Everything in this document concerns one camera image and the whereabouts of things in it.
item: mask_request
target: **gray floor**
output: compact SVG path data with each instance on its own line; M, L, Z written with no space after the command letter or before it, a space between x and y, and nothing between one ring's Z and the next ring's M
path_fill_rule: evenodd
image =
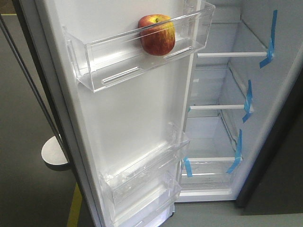
M17 17L5 21L41 90ZM75 179L42 161L41 148L53 134L2 33L0 69L0 227L64 227ZM78 226L92 226L85 206ZM176 204L162 226L303 227L303 214L242 216L233 202Z

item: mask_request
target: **bottom door bin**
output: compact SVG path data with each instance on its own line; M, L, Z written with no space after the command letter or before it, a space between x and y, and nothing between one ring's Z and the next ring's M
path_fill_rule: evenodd
M167 171L114 205L114 227L143 227L172 205L181 187Z

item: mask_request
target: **refrigerator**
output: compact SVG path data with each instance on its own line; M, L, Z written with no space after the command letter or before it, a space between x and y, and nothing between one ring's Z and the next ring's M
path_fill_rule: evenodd
M302 68L299 0L15 7L95 226L156 227L175 202L237 199ZM152 14L171 20L138 28ZM144 32L171 22L171 52L146 53Z

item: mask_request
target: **apple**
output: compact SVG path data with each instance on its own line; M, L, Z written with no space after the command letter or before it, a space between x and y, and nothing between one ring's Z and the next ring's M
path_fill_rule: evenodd
M150 26L162 21L170 20L169 16L153 14L139 20L138 27ZM172 22L163 23L140 32L143 49L156 56L169 53L175 46L175 27Z

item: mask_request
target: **blue tape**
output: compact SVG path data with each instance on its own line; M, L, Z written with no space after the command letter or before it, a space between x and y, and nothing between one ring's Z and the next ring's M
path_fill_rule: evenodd
M260 62L260 68L263 68L267 64L271 63L271 61L273 60L274 51L275 51L275 31L276 31L277 14L278 14L278 10L276 9L273 12L273 20L271 23L271 33L270 33L270 40L269 40L267 56L263 61Z
M248 89L246 94L246 100L244 103L244 110L246 112L246 115L242 118L243 123L245 123L252 115L252 113L250 112L251 103L252 103L252 85L251 85L251 80L248 80Z
M185 158L183 159L183 161L184 161L184 165L185 165L187 177L193 177L193 172L192 172L192 170L191 170L191 166L190 166L189 159L188 159L187 157L185 157Z
M226 173L231 174L234 169L240 164L242 156L242 130L240 129L239 137L237 141L237 148L235 154L235 161L233 162L232 166L226 171Z

